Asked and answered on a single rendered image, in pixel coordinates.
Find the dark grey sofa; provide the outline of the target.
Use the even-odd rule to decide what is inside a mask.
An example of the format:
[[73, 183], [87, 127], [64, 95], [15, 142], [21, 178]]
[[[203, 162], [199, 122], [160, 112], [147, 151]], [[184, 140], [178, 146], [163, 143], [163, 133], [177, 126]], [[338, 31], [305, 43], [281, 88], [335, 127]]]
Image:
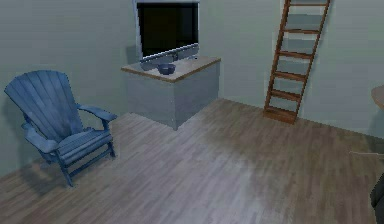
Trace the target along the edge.
[[384, 224], [384, 173], [372, 189], [370, 199], [375, 213], [376, 224]]

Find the grey cabinet with wooden top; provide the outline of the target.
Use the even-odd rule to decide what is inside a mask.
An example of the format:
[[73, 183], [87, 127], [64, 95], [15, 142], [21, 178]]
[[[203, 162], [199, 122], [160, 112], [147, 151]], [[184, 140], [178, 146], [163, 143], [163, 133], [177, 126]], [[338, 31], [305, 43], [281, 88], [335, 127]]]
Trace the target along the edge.
[[138, 63], [122, 67], [128, 112], [177, 130], [218, 98], [220, 62], [218, 57], [185, 58], [174, 62], [170, 75], [157, 68], [144, 70]]

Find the dark blue bowl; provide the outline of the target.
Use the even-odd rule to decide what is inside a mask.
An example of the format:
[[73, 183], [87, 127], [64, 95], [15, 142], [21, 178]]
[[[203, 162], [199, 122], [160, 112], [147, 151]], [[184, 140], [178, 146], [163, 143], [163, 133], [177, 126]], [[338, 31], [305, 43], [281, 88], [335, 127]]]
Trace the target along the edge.
[[174, 64], [159, 64], [157, 69], [162, 75], [170, 75], [175, 71], [176, 66]]

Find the black flat television set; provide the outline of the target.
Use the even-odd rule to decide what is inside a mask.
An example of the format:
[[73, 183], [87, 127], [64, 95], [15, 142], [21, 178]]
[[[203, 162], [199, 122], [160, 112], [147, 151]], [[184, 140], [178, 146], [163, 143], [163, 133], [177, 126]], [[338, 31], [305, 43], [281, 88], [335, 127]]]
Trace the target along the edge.
[[139, 65], [145, 71], [199, 51], [200, 0], [132, 0]]

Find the brown wooden ladder shelf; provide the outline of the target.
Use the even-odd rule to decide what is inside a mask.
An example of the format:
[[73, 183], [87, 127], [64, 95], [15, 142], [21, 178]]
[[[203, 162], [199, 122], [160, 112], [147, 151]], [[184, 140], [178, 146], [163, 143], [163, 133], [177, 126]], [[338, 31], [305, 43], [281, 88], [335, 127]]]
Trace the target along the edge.
[[331, 0], [284, 0], [263, 115], [294, 124]]

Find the round brown table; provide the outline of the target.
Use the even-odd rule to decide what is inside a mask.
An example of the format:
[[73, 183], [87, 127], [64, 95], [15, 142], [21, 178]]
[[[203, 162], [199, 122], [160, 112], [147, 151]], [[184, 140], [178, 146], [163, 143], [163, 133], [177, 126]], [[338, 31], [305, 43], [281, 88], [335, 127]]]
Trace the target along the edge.
[[371, 90], [371, 97], [374, 103], [384, 110], [384, 85], [374, 87]]

